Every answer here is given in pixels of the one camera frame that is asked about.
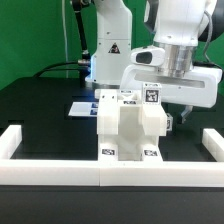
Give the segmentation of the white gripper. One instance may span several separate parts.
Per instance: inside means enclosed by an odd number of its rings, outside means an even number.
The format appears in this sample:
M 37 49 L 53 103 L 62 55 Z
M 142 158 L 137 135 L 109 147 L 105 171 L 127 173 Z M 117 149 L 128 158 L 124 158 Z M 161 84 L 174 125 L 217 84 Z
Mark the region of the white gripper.
M 136 48 L 125 69 L 121 89 L 140 90 L 144 83 L 160 83 L 161 101 L 186 105 L 180 114 L 184 123 L 193 107 L 211 108 L 217 99 L 222 70 L 194 66 L 194 47 L 161 45 Z

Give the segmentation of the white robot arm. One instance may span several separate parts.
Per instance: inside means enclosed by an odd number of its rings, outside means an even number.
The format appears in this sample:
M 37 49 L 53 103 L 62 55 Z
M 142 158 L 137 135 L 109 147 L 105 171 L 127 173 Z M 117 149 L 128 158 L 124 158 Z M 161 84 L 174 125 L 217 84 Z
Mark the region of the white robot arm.
M 132 13 L 123 0 L 93 0 L 97 12 L 97 49 L 86 81 L 95 86 L 139 89 L 162 85 L 162 100 L 182 104 L 186 116 L 216 103 L 222 72 L 198 64 L 198 43 L 224 33 L 224 0 L 146 0 L 144 24 L 154 35 L 150 46 L 131 47 Z

